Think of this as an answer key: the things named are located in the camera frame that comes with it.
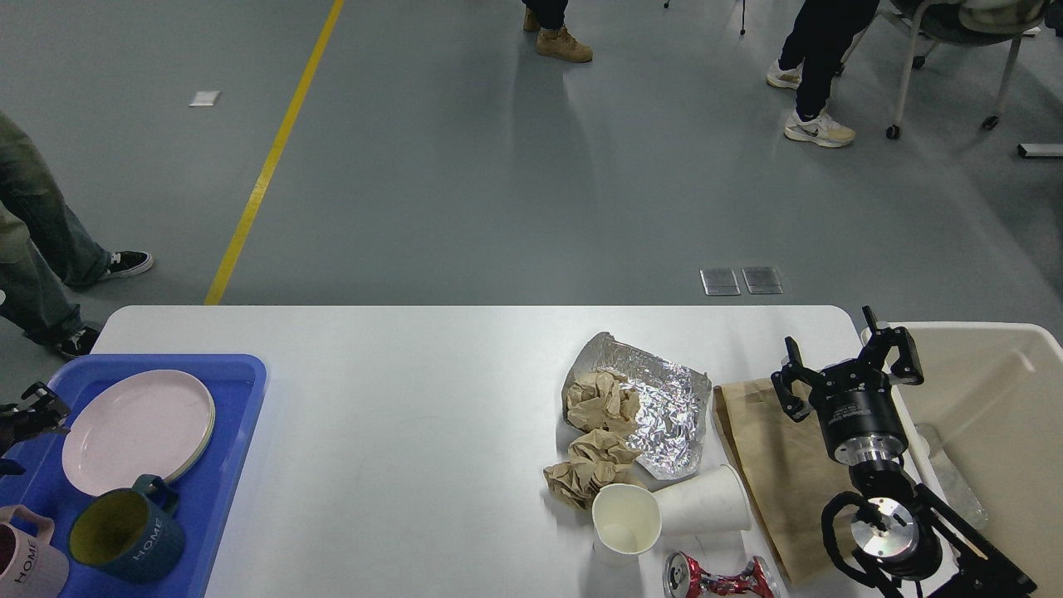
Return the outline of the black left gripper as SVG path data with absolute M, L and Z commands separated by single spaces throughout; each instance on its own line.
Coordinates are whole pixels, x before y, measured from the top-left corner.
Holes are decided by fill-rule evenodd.
M 69 406 L 43 382 L 27 387 L 16 404 L 1 408 L 1 476 L 23 474 L 14 459 L 5 458 L 12 447 L 43 433 L 68 434 Z

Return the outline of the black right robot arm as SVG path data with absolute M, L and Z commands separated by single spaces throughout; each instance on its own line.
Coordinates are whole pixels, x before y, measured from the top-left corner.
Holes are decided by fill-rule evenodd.
M 783 413 L 795 423 L 816 414 L 826 454 L 848 469 L 853 489 L 821 511 L 821 541 L 839 571 L 855 582 L 899 597 L 940 569 L 943 542 L 956 552 L 957 571 L 935 597 L 1029 597 L 1036 583 L 902 466 L 909 449 L 896 385 L 922 385 L 918 347 L 907 328 L 881 326 L 863 307 L 870 339 L 855 357 L 812 370 L 800 345 L 784 339 L 786 359 L 771 375 Z

